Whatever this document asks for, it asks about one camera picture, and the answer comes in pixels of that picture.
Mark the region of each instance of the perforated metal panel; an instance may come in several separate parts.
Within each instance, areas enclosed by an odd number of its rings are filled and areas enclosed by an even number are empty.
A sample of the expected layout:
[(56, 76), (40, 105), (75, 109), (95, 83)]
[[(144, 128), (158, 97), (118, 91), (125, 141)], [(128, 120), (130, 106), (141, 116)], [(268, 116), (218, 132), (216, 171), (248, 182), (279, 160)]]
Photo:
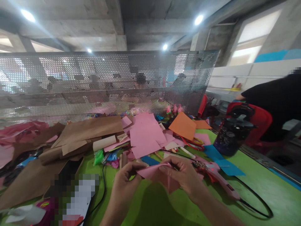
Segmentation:
[(218, 51), (1, 53), (1, 127), (94, 114), (197, 114)]

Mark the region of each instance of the green table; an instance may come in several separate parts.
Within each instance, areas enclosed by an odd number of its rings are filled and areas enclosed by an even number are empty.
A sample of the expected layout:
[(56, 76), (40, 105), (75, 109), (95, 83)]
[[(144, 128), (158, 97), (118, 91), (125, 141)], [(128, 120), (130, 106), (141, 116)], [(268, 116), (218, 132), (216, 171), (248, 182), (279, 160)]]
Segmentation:
[[(207, 133), (213, 143), (216, 135), (209, 130), (197, 130), (198, 133)], [(202, 152), (189, 149), (193, 154), (204, 157)], [(265, 217), (251, 212), (240, 203), (232, 201), (218, 184), (212, 185), (208, 178), (207, 184), (212, 194), (222, 201), (234, 214), (236, 214), (246, 225), (300, 225), (301, 222), (301, 192), (287, 182), (270, 172), (259, 163), (238, 151), (235, 156), (228, 158), (229, 161), (239, 167), (246, 176), (241, 176), (249, 187), (257, 192), (270, 206), (274, 218)], [(100, 174), (102, 166), (93, 166), (94, 156), (86, 156), (79, 173)], [(102, 205), (89, 217), (86, 225), (99, 225), (105, 213), (110, 199), (114, 176), (117, 170), (106, 166), (105, 180), (107, 194)], [(253, 207), (267, 214), (267, 210), (261, 202), (242, 184), (234, 178), (222, 174), (228, 182), (238, 191), (240, 196)], [(103, 181), (100, 179), (99, 191), (93, 198), (89, 211), (100, 201), (103, 195)], [(157, 183), (143, 180), (139, 186), (130, 211), (122, 225), (210, 225), (203, 213), (189, 200), (186, 193), (178, 189), (171, 195), (167, 194), (164, 187)]]

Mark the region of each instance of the power cord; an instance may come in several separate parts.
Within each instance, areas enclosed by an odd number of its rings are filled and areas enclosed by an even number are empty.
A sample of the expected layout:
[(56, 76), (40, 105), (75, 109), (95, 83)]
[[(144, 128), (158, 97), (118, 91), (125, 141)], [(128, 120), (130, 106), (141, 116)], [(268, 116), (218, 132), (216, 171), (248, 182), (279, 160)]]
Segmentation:
[[(190, 159), (192, 161), (195, 161), (195, 159), (189, 158), (185, 155), (182, 154), (178, 154), (178, 153), (174, 153), (171, 151), (167, 151), (167, 150), (163, 150), (161, 149), (161, 151), (165, 151), (165, 152), (169, 152), (172, 154), (176, 154), (176, 155), (180, 155), (182, 157), (185, 157), (187, 159)], [(243, 182), (241, 179), (239, 179), (238, 177), (234, 176), (234, 178), (236, 178), (244, 187), (246, 187), (250, 192), (253, 193), (253, 195), (255, 195), (261, 202), (262, 204), (265, 206), (265, 208), (267, 209), (267, 211), (269, 212), (268, 215), (260, 212), (259, 210), (255, 209), (254, 207), (252, 207), (249, 203), (247, 203), (245, 200), (243, 200), (242, 198), (239, 200), (242, 204), (246, 205), (247, 207), (249, 207), (250, 209), (254, 210), (255, 212), (259, 213), (260, 215), (266, 217), (266, 218), (272, 218), (274, 216), (273, 211), (271, 210), (271, 208), (269, 207), (269, 205), (259, 196), (259, 194), (257, 194), (252, 188), (250, 188), (248, 185), (246, 185), (245, 182)]]
[(105, 178), (104, 178), (104, 172), (103, 172), (103, 185), (104, 185), (104, 190), (103, 190), (103, 196), (101, 197), (101, 200), (99, 201), (99, 203), (93, 208), (93, 210), (90, 212), (90, 213), (88, 213), (87, 215), (86, 215), (86, 217), (77, 225), (77, 226), (80, 226), (82, 223), (84, 223), (85, 221), (86, 221), (86, 219), (94, 212), (94, 210), (96, 210), (96, 208), (102, 203), (102, 201), (104, 200), (104, 197), (105, 197), (105, 194), (106, 194), (106, 191), (107, 191), (107, 189), (106, 189), (106, 180), (105, 180)]

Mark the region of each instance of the window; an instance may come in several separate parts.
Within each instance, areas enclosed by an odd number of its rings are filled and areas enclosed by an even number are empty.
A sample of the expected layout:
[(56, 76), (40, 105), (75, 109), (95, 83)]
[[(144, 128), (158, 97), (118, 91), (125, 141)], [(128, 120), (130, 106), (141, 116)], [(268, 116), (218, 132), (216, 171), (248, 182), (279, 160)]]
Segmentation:
[(264, 44), (267, 36), (273, 29), (281, 9), (275, 7), (263, 12), (255, 17), (246, 20), (241, 28), (241, 32), (236, 38), (236, 44), (232, 48), (232, 55), (228, 66), (253, 63)]

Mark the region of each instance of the concrete ceiling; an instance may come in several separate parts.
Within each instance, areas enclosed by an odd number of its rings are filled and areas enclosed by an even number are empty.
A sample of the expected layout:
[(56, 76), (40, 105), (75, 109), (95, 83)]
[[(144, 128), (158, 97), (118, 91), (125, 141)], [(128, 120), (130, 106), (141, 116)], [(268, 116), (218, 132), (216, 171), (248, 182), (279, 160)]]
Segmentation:
[[(153, 51), (164, 44), (189, 49), (198, 15), (211, 27), (270, 1), (1, 0), (0, 50)], [(20, 9), (31, 12), (36, 22), (27, 21)]]

